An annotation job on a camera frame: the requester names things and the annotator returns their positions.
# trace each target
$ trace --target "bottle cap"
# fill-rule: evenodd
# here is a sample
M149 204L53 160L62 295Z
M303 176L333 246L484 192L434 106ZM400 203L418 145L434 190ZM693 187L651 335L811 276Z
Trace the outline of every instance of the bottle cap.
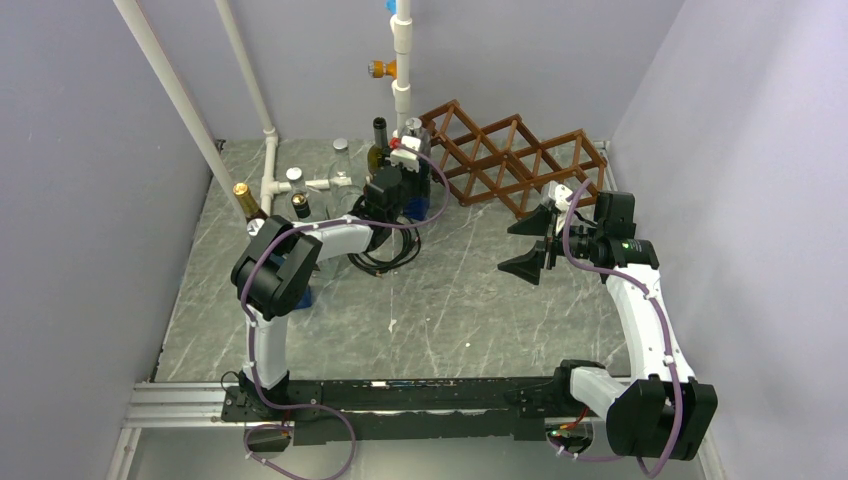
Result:
M250 194L250 187L248 187L246 183L237 183L233 187L233 193L235 193L237 197L248 195Z
M306 195L302 193L296 193L292 196L292 207L294 207L294 213L297 215L297 218L304 220L309 218L309 215L312 212L309 209L309 200L306 199Z
M333 140L333 150L336 152L346 152L347 151L347 139L337 138Z
M296 182L303 178L303 170L299 167L292 167L286 170L286 179L290 182Z
M418 131L423 124L421 123L421 119L418 117L412 117L406 119L406 128L412 130L413 132Z

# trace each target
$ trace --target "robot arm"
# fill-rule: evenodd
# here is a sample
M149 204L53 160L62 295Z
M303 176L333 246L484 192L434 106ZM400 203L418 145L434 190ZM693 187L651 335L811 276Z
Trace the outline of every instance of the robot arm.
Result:
M542 201L528 217L508 229L519 235L538 235L533 250L498 265L502 271L539 284L542 268L551 269L557 256L565 254L562 230L571 190L550 182L542 190ZM659 261L653 245L634 238L635 200L629 193L601 192L590 226L569 229L570 253L588 259L595 267L613 270L645 285L649 294L619 276L601 274L621 318L630 356L630 385L614 379L600 364L572 364L569 394L605 419L610 446L618 455L659 457L669 438L676 408L683 409L683 425L670 458L690 460L706 434L717 407L715 389L695 380L671 325L668 325L672 354L666 356L665 341L654 298L666 318L668 313L660 287ZM674 362L683 391L683 405L673 405Z
M429 142L422 142L414 136L404 135L400 142L406 148L425 155L429 153ZM303 297L315 265L339 255L369 252L378 248L391 235L390 229L386 226L366 225L362 220L396 223L404 205L410 198L421 195L422 189L429 188L428 182L429 178L422 180L417 156L408 150L395 149L374 173L363 196L348 215L318 224L290 223L279 216L272 216L265 221L254 220L257 223L249 230L250 245L236 263L230 277L239 297L265 250L287 231L296 229L296 233L288 234L260 266L247 297L248 307L256 318L254 324L249 316L245 316L248 327L256 329L253 337L255 366L261 387L271 401L286 401L288 366L285 345L288 321L285 316L294 310ZM255 379L251 367L249 362L245 363L239 374L239 382L246 387L246 391L254 390Z

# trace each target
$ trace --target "pipe fitting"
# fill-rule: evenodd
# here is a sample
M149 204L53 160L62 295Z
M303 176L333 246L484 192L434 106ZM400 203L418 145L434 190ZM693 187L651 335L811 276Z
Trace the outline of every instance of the pipe fitting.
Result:
M405 87L399 87L397 84L397 80L392 82L392 93L395 96L395 111L398 113L407 113L409 112L409 104L412 85L407 85Z
M392 15L389 27L395 37L395 53L408 55L412 51L412 19L398 20L397 15Z
M281 185L280 185L281 183L282 182L278 182L277 180L272 181L271 183L268 184L268 191L272 195L279 195L279 194L283 193L284 190L281 188Z

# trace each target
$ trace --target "wine bottle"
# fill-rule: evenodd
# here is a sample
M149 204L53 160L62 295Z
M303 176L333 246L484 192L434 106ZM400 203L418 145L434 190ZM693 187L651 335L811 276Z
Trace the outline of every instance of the wine bottle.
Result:
M377 117L374 119L374 145L368 149L368 173L374 175L383 165L383 161L388 155L389 150L389 134L386 131L386 119Z
M233 187L233 193L241 205L241 210L244 213L244 219L247 221L247 234L251 237L256 236L262 224L268 219L268 214L259 208L256 199L250 193L250 187L246 183L237 183Z

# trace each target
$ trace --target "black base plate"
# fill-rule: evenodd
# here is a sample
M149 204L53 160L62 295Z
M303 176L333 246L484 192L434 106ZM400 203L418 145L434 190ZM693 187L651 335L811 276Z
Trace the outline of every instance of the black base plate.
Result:
M509 402L506 394L523 393L522 389L529 393L531 387L550 382L550 377L292 380L288 394L293 404L314 400L343 411L361 440L512 436L538 441L545 439L546 416L576 416L584 405L573 400L559 406L516 403ZM285 419L285 411L266 413L254 406L240 387L228 388L226 398L221 414L225 422ZM318 409L292 410L289 419L295 422L294 445L349 438L342 422Z

